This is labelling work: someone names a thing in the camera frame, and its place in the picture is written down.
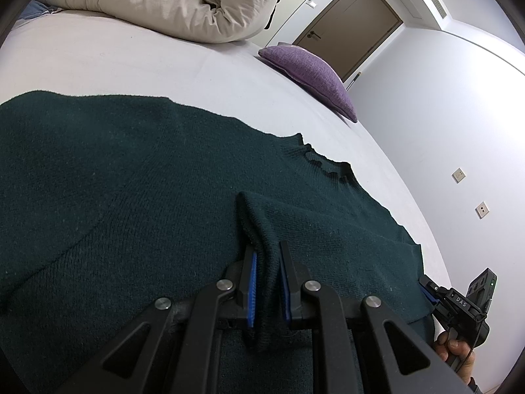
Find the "blue cloth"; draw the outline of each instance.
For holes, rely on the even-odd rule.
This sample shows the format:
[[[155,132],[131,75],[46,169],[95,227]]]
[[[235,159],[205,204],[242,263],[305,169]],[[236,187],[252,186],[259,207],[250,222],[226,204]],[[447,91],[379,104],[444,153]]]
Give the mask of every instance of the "blue cloth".
[[[55,7],[46,6],[38,1],[31,0],[31,2],[18,17],[18,20],[35,19],[39,16],[42,16],[43,14],[53,13],[55,10]]]

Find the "cable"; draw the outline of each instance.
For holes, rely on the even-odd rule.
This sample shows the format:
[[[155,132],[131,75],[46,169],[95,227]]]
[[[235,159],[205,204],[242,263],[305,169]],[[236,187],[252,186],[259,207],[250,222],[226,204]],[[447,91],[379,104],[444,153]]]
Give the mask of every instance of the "cable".
[[[458,374],[459,371],[461,370],[461,368],[463,367],[463,364],[465,364],[467,362],[467,360],[469,359],[469,357],[471,356],[472,354],[472,351],[474,351],[474,347],[476,346],[476,343],[478,343],[478,339],[479,339],[479,334],[481,333],[481,325],[483,323],[483,321],[480,323],[479,325],[479,329],[478,329],[478,333],[476,334],[476,340],[474,341],[474,343],[472,344],[471,346],[471,350],[468,352],[467,356],[465,357],[465,360],[463,360],[461,362],[461,364],[458,366],[458,368],[456,369],[456,373]]]

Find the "finger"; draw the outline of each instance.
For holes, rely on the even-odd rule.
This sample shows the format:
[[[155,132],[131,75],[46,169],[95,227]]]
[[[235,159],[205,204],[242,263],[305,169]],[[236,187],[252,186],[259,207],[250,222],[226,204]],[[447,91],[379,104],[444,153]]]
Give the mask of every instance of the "finger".
[[[458,356],[461,360],[465,360],[465,358],[468,356],[468,353],[471,352],[471,346],[464,341],[458,342],[456,340],[451,340],[447,345],[450,352],[455,356]]]
[[[447,361],[448,358],[448,350],[445,345],[436,345],[434,347],[434,350],[436,351],[436,354],[439,355],[439,358],[443,361]]]
[[[437,343],[438,345],[445,345],[445,342],[447,342],[448,339],[448,332],[443,332],[437,337]]]

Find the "sweater cuff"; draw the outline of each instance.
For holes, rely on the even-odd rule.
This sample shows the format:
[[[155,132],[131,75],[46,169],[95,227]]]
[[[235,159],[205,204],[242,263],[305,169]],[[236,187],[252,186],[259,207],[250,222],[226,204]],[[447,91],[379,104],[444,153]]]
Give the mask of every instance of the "sweater cuff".
[[[483,394],[479,387],[476,385],[474,378],[471,378],[471,381],[468,383],[468,388],[470,388],[474,394]]]

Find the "doorframe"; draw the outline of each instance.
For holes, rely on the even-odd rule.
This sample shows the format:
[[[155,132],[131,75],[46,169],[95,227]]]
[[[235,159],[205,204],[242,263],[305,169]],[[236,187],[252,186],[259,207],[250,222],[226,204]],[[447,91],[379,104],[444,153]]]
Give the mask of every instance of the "doorframe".
[[[387,7],[388,9],[392,12],[392,14],[397,18],[397,23],[392,26],[392,28],[390,28],[380,39],[379,41],[377,41],[377,43],[374,44],[374,46],[372,46],[371,48],[368,49],[368,51],[363,55],[363,57],[361,57],[361,59],[359,61],[357,61],[347,72],[346,74],[343,76],[343,78],[341,78],[341,81],[344,83],[346,80],[348,80],[348,78],[352,75],[353,72],[355,72],[355,70],[366,60],[368,59],[368,57],[375,51],[378,49],[378,47],[396,30],[398,29],[402,24],[403,24],[403,21],[401,20],[401,18],[399,17],[399,15],[395,12],[395,10],[392,8],[392,6],[390,6],[388,4],[388,2],[386,0],[381,0]],[[337,3],[339,2],[339,0],[332,0],[330,2],[329,5],[327,5],[325,7],[325,9],[319,13],[316,18],[309,24],[309,26],[307,26],[304,31],[301,33],[300,36],[298,36],[295,41],[293,42],[294,46],[297,46],[298,43],[306,36],[306,34],[308,34],[308,32],[310,30],[312,30],[316,23],[319,22],[321,20],[321,18],[326,14],[328,13],[328,11],[333,7],[335,6]]]

